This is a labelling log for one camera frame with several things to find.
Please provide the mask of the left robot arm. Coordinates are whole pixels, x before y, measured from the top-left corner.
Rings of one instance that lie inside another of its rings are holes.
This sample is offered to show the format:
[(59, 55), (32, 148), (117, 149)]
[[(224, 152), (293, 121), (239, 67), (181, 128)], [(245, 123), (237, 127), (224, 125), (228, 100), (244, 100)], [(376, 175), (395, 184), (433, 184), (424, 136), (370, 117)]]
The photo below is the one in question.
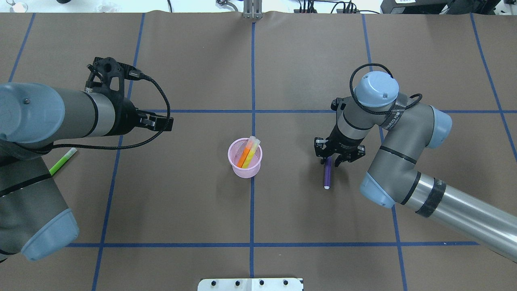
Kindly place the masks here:
[(174, 119), (137, 109), (122, 91), (1, 84), (1, 261), (43, 259), (80, 231), (43, 156), (59, 140), (124, 135), (135, 127), (161, 134)]

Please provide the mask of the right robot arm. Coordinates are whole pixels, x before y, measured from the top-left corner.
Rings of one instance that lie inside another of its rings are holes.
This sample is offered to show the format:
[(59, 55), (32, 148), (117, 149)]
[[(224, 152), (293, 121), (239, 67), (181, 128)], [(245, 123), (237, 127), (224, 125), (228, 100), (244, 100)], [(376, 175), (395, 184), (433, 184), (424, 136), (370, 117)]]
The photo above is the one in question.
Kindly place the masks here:
[(327, 138), (315, 138), (317, 157), (354, 162), (366, 153), (362, 145), (373, 127), (387, 131), (363, 181), (360, 193), (379, 206), (408, 207), (420, 217), (450, 228), (489, 250), (516, 261), (516, 217), (462, 192), (415, 166), (425, 148), (437, 148), (451, 131), (451, 117), (408, 96), (389, 72), (372, 71), (348, 97), (332, 101), (335, 125)]

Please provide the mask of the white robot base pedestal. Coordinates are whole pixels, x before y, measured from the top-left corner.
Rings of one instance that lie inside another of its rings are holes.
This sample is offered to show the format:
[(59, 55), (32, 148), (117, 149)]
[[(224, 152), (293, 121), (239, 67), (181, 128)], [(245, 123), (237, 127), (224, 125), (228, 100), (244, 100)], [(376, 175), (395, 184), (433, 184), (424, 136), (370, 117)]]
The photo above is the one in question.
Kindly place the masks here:
[(198, 291), (304, 291), (302, 278), (206, 278)]

